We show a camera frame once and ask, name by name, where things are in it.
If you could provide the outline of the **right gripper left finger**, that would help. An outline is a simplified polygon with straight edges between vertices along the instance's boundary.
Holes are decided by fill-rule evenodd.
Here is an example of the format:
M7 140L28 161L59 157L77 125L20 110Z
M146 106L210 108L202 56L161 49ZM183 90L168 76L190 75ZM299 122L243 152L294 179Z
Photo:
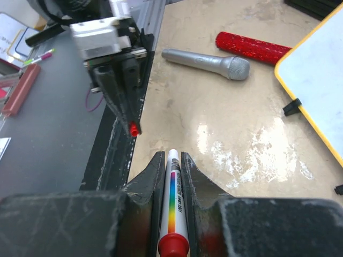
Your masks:
M1 200L1 256L156 256L165 153L117 191Z

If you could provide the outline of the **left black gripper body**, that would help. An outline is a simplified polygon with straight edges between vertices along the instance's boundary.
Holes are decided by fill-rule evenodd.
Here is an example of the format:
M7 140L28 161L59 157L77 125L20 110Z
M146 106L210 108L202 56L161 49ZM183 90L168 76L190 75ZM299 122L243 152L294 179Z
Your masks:
M112 59L119 61L120 55L125 54L132 54L141 62L153 42L153 35L146 35L131 17L76 22L70 25L70 29L88 70Z

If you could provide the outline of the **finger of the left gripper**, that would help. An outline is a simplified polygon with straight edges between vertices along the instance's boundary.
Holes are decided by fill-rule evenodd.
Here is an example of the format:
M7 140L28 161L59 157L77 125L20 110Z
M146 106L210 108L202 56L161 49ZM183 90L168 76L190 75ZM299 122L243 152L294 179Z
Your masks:
M125 133L129 134L128 104L124 88L120 85L118 76L110 65L96 67L93 72L107 106L118 118Z
M139 87L139 64L136 58L129 58L122 63L124 88L125 88L125 115L129 124L135 122L141 133L138 115L138 96L137 90Z

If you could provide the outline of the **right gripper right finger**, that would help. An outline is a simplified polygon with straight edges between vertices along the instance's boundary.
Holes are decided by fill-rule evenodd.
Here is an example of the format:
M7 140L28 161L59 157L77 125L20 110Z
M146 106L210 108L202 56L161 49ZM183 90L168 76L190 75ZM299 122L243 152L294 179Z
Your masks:
M342 206L325 199L238 198L181 154L191 256L342 256Z

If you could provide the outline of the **red whiteboard marker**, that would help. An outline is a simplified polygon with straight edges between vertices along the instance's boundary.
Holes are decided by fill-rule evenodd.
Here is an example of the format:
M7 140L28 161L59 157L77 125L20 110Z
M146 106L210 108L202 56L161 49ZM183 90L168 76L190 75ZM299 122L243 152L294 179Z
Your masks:
M158 252L161 257L184 257L189 252L181 166L176 149L171 149L167 158Z

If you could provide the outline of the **red marker cap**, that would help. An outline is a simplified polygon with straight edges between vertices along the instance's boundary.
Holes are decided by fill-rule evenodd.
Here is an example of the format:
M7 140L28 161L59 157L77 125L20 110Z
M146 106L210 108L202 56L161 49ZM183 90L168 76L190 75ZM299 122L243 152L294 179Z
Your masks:
M137 137L140 135L140 129L135 122L129 124L129 132L132 137Z

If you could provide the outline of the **yellow framed whiteboard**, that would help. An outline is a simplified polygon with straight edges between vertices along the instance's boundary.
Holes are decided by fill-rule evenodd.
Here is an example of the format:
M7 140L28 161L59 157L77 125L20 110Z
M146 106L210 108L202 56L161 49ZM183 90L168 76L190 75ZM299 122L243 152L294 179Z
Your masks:
M342 5L279 60L274 74L342 163Z

